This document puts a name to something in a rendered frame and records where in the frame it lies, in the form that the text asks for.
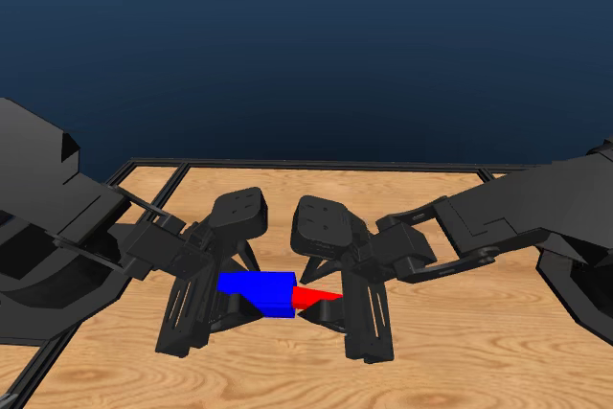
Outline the thin red peg bar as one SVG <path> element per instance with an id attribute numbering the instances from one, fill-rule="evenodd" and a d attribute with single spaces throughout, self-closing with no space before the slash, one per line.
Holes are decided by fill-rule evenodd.
<path id="1" fill-rule="evenodd" d="M 292 288 L 291 305 L 295 309 L 303 310 L 311 307 L 319 301 L 334 301 L 342 297 L 342 294 L 295 285 Z"/>

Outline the blue hollow socket block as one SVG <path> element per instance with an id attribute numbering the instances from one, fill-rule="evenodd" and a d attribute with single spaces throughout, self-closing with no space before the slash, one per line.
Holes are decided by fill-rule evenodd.
<path id="1" fill-rule="evenodd" d="M 239 271 L 220 273 L 217 290 L 240 294 L 267 318 L 294 318 L 293 288 L 297 285 L 294 272 Z"/>

